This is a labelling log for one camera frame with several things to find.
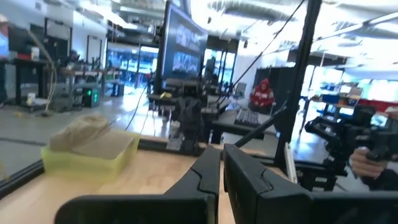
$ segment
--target keyboard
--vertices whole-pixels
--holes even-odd
[[[259,113],[250,110],[239,110],[234,124],[256,128],[262,124]]]

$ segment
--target computer tower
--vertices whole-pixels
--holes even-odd
[[[124,84],[114,83],[111,96],[119,97],[124,95]]]
[[[99,88],[83,88],[81,102],[83,107],[94,108],[100,105]]]

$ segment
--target person's hand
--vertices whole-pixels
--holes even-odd
[[[358,148],[355,149],[354,153],[351,155],[353,172],[359,177],[371,177],[378,178],[387,166],[386,161],[374,162],[366,158],[366,153],[369,149]]]

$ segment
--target black cable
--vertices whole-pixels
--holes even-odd
[[[278,37],[278,35],[283,31],[283,29],[285,29],[285,26],[290,22],[290,20],[293,18],[294,14],[298,11],[298,9],[300,9],[301,5],[304,3],[305,0],[302,0],[300,2],[300,4],[296,7],[296,9],[294,10],[294,12],[290,15],[290,17],[286,20],[285,24],[282,26],[282,28],[280,28],[280,30],[276,33],[275,37],[269,42],[269,44],[267,45],[267,47],[264,48],[264,50],[261,51],[261,53],[254,59],[254,61],[252,62],[252,64],[250,64],[248,66],[248,68],[243,72],[243,74],[238,78],[238,80],[235,81],[235,83],[232,85],[232,89],[235,87],[235,85],[243,78],[243,76],[245,76],[245,74],[247,74],[247,72],[250,70],[250,68],[261,58],[261,56],[263,55],[263,53],[268,49],[268,47],[273,43],[273,41]],[[224,100],[227,98],[228,96],[226,95],[223,100],[221,100],[220,105],[224,102]]]
[[[149,110],[147,111],[147,116],[145,117],[144,124],[142,125],[141,131],[139,134],[142,134],[142,132],[144,131],[145,123],[147,122],[147,119],[148,119],[148,114],[149,114]]]
[[[148,87],[148,86],[145,86],[144,90],[143,90],[142,93],[141,93],[141,96],[139,96],[138,103],[137,103],[137,106],[136,106],[136,110],[134,111],[134,114],[132,115],[129,124],[128,124],[127,127],[124,129],[125,131],[127,131],[127,130],[129,129],[129,127],[130,127],[130,125],[131,125],[131,123],[132,123],[132,120],[133,120],[134,117],[136,116],[136,113],[137,113],[137,110],[138,110],[138,107],[139,107],[139,102],[141,101],[141,98],[142,98],[143,94],[145,93],[145,90],[147,89],[147,87]]]

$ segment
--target yellow plastic tray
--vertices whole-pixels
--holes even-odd
[[[81,156],[69,152],[54,152],[48,146],[41,150],[46,174],[107,182],[116,180],[135,156],[140,135],[134,134],[130,146],[113,160]]]

